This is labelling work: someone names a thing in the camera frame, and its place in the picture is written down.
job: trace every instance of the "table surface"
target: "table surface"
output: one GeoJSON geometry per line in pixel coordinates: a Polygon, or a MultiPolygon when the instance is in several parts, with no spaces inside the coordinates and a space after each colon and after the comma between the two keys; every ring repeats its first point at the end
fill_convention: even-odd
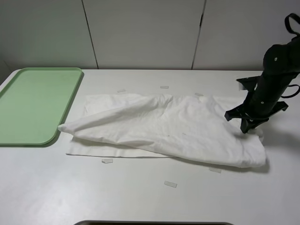
{"type": "MultiPolygon", "coordinates": [[[[246,96],[235,79],[259,71],[83,70],[67,117],[80,118],[86,95],[167,93],[246,96]]],[[[0,86],[0,90],[16,71],[0,86]]],[[[296,78],[292,83],[300,83],[296,78]]],[[[295,90],[287,90],[285,95],[295,90]]],[[[179,158],[67,156],[72,138],[46,148],[0,148],[0,223],[73,225],[82,220],[300,224],[300,96],[261,125],[266,166],[239,169],[179,158]],[[164,181],[177,183],[177,188],[164,181]]]]}

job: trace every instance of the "white cloth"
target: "white cloth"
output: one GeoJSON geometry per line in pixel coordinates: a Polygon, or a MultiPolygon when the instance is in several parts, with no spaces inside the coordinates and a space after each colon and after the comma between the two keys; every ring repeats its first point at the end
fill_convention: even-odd
{"type": "Polygon", "coordinates": [[[109,152],[122,145],[115,156],[130,157],[120,152],[135,148],[140,155],[133,157],[155,152],[219,165],[262,166],[266,155],[258,135],[243,134],[240,120],[224,118],[226,110],[241,102],[229,97],[163,94],[89,96],[85,116],[60,125],[59,130],[74,136],[74,155],[91,155],[94,149],[99,151],[97,156],[107,156],[100,153],[99,145],[109,152]]]}

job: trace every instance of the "white towel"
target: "white towel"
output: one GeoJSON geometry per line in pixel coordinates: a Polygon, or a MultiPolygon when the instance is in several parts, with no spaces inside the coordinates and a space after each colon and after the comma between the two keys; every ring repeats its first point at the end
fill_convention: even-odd
{"type": "Polygon", "coordinates": [[[74,136],[68,152],[73,155],[171,155],[219,165],[262,166],[266,155],[258,135],[243,134],[239,119],[227,122],[224,117],[242,100],[164,94],[89,96],[84,117],[60,125],[59,130],[74,136]]]}

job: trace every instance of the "green tray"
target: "green tray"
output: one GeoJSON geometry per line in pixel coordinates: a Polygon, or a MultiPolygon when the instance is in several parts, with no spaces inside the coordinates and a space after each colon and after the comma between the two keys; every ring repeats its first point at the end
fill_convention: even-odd
{"type": "Polygon", "coordinates": [[[0,145],[42,145],[57,134],[82,71],[25,68],[0,92],[0,145]]]}

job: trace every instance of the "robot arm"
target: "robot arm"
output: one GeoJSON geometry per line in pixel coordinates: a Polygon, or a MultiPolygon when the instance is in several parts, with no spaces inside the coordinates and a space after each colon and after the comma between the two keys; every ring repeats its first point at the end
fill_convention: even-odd
{"type": "Polygon", "coordinates": [[[300,73],[300,34],[291,29],[289,18],[300,24],[300,17],[290,14],[285,18],[287,30],[296,34],[296,37],[286,45],[273,45],[267,50],[261,76],[237,80],[248,90],[248,94],[243,104],[225,113],[225,118],[227,121],[241,118],[240,128],[243,133],[267,122],[279,111],[285,111],[288,105],[278,102],[280,97],[291,98],[300,92],[300,86],[289,85],[300,73]],[[291,96],[282,96],[289,86],[298,86],[299,89],[291,96]]]}

